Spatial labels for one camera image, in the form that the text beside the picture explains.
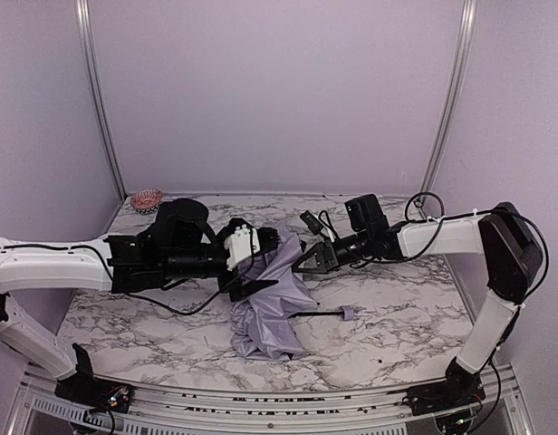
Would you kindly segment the lavender folding umbrella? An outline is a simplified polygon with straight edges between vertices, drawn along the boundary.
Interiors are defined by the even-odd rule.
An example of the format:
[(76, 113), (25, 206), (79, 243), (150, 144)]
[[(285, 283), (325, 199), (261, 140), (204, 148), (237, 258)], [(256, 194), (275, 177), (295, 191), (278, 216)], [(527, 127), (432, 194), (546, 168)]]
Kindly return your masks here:
[(292, 264), (303, 254), (299, 236), (284, 223), (273, 229), (278, 231), (278, 248), (238, 264), (246, 284), (274, 284), (233, 303), (231, 344), (246, 359), (289, 361), (306, 354), (290, 319), (322, 312), (303, 279), (292, 271)]

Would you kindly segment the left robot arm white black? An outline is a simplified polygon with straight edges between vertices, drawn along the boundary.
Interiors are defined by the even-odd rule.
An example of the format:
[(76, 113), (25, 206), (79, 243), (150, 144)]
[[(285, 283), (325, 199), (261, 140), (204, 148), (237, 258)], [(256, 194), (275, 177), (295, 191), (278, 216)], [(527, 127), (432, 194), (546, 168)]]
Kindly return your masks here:
[(233, 218), (221, 231), (209, 210), (180, 198), (159, 205), (153, 223), (134, 236), (105, 235), (71, 243), (22, 242), (0, 237), (0, 341), (48, 371), (60, 384), (95, 385), (88, 353), (36, 322), (16, 302), (18, 290), (82, 289), (115, 295), (169, 290), (183, 281), (215, 278), (237, 299), (271, 286), (247, 284), (238, 268), (280, 244), (272, 227)]

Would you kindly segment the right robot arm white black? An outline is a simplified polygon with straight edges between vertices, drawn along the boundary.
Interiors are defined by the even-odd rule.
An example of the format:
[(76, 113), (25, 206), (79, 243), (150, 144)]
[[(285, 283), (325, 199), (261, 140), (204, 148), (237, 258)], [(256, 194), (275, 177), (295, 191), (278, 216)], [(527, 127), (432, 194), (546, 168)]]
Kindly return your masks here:
[(479, 255), (488, 277), (485, 301), (445, 379), (466, 386), (477, 378), (514, 329), (526, 299), (550, 265), (539, 228), (510, 202), (460, 215), (411, 219), (391, 225), (373, 194), (345, 204), (352, 235), (327, 236), (293, 264), (295, 273), (327, 275), (344, 267), (399, 265), (423, 256)]

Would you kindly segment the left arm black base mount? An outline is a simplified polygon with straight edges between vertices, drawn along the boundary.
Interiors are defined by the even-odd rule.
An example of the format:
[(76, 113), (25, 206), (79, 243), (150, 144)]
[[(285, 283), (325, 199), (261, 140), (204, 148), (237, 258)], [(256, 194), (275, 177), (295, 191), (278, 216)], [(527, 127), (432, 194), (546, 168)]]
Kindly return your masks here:
[(72, 349), (77, 358), (75, 373), (56, 382), (54, 395), (82, 405), (127, 413), (133, 397), (133, 386), (96, 377), (87, 351), (77, 343), (72, 344)]

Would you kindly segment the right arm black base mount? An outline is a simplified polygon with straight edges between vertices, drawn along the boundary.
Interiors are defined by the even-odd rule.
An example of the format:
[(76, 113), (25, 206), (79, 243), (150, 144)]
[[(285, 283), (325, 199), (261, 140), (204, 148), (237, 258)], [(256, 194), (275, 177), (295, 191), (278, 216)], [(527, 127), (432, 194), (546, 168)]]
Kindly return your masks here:
[(474, 403), (481, 404), (485, 398), (485, 390), (479, 382), (464, 391), (448, 381), (441, 381), (408, 388), (401, 403), (410, 407), (414, 416), (419, 416)]

